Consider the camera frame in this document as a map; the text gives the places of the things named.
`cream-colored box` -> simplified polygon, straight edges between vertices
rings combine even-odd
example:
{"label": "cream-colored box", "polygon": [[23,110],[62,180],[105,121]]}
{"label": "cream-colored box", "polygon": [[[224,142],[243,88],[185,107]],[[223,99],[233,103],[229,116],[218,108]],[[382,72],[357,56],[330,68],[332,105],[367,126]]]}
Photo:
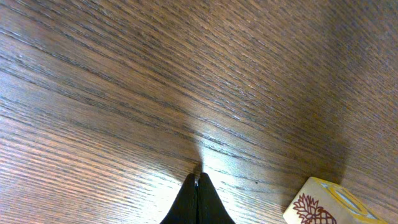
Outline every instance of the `cream-colored box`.
{"label": "cream-colored box", "polygon": [[284,213],[288,224],[387,224],[344,187],[310,177]]}

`wooden table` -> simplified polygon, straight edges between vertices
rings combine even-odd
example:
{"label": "wooden table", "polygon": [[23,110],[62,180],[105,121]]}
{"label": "wooden table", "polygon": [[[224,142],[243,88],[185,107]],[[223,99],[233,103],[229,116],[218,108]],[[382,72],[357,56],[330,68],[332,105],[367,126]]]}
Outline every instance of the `wooden table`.
{"label": "wooden table", "polygon": [[236,223],[310,176],[396,222],[397,9],[1,0],[0,222],[158,223],[200,166]]}

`wood grain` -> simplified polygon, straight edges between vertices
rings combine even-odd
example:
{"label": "wood grain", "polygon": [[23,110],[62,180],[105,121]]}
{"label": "wood grain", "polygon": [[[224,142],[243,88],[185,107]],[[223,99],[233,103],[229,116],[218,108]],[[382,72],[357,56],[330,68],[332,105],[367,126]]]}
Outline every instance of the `wood grain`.
{"label": "wood grain", "polygon": [[236,223],[310,176],[394,223],[397,9],[0,0],[0,222],[159,223],[202,163]]}

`maroon design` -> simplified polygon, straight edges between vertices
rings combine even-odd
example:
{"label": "maroon design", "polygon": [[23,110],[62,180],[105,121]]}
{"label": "maroon design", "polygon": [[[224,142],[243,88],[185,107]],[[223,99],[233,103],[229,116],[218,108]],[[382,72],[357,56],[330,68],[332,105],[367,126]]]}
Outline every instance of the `maroon design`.
{"label": "maroon design", "polygon": [[293,203],[295,205],[293,209],[298,211],[298,217],[302,219],[301,224],[337,224],[336,219],[328,211],[318,206],[318,202],[303,193]]}

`black object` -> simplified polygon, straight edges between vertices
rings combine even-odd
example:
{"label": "black object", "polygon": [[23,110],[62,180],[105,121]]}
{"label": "black object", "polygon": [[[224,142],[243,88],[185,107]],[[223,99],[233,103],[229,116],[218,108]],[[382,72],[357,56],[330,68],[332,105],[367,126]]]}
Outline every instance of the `black object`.
{"label": "black object", "polygon": [[160,224],[171,223],[235,224],[206,173],[200,174],[197,185],[195,175],[187,175],[170,211]]}

